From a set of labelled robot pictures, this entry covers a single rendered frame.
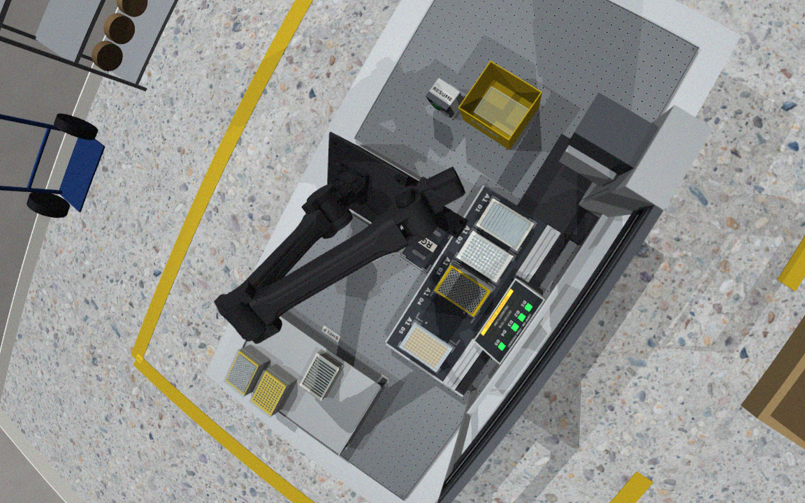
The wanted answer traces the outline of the black rectangular nest labelled rg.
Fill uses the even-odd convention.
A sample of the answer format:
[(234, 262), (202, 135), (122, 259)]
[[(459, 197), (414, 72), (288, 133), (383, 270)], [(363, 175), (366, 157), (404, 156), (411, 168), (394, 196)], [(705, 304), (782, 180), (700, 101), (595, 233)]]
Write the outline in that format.
[(405, 260), (412, 262), (414, 266), (428, 274), (450, 238), (451, 235), (449, 233), (437, 227), (437, 229), (429, 235), (429, 238), (414, 243), (411, 247), (408, 245), (401, 249), (399, 254), (405, 257)]

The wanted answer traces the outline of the yellow waste bin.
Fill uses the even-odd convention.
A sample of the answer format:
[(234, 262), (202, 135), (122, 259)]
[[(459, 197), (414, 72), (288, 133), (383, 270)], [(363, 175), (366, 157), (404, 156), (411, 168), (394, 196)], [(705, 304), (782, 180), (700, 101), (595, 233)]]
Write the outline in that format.
[[(525, 117), (523, 117), (521, 123), (518, 123), (518, 126), (511, 136), (502, 133), (501, 130), (495, 128), (489, 123), (486, 123), (484, 119), (474, 115), (474, 110), (477, 108), (480, 101), (483, 99), (491, 86), (516, 100), (518, 104), (528, 108)], [(510, 150), (512, 145), (514, 145), (515, 141), (518, 139), (518, 135), (523, 133), (523, 129), (526, 128), (528, 122), (530, 119), (532, 119), (535, 112), (539, 110), (541, 94), (541, 90), (538, 90), (527, 82), (524, 82), (521, 78), (518, 78), (516, 75), (510, 73), (510, 71), (506, 71), (504, 68), (496, 66), (494, 61), (489, 61), (488, 66), (486, 66), (484, 71), (482, 71), (482, 74), (478, 77), (478, 80), (474, 83), (472, 89), (467, 93), (467, 96), (459, 105), (459, 110), (461, 117), (463, 117), (466, 123), (472, 125), (482, 133), (488, 135), (490, 139), (493, 139), (500, 145), (506, 147), (506, 149)]]

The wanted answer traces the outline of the grey multi-trough reservoir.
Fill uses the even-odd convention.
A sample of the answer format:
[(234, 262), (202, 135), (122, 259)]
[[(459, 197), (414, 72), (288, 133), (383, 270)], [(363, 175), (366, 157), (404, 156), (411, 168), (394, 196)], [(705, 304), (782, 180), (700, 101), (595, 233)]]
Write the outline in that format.
[(532, 221), (525, 219), (522, 214), (518, 214), (506, 205), (499, 203), (495, 198), (492, 198), (476, 226), (518, 251), (521, 243), (526, 239), (528, 232), (534, 225)]

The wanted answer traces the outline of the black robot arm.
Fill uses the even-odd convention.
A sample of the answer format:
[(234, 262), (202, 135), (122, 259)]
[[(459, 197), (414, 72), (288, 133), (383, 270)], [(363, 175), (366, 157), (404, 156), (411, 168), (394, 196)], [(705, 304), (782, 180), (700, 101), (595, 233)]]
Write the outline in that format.
[[(467, 219), (444, 206), (465, 194), (456, 169), (450, 168), (421, 186), (405, 187), (389, 211), (368, 227), (287, 276), (318, 239), (333, 238), (349, 225), (354, 216), (348, 205), (366, 203), (368, 181), (366, 170), (342, 161), (335, 184), (322, 186), (307, 198), (302, 206), (306, 214), (293, 233), (242, 286), (214, 300), (243, 340), (255, 344), (267, 340), (280, 332), (282, 313), (370, 262), (429, 238), (437, 227), (453, 238), (466, 227)], [(405, 229), (400, 230), (399, 223)]]

